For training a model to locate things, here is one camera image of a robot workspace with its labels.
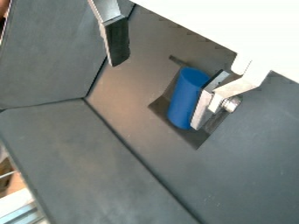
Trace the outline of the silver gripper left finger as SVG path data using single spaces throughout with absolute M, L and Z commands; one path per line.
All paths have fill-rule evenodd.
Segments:
M 104 40 L 108 64 L 120 65 L 129 57 L 128 21 L 117 0 L 88 0 Z

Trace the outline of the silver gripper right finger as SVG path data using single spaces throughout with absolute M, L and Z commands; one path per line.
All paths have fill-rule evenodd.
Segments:
M 240 104 L 239 95 L 257 88 L 268 73 L 269 68 L 261 62 L 237 55 L 229 72 L 221 71 L 201 88 L 191 127 L 199 130 L 221 109 L 232 113 Z

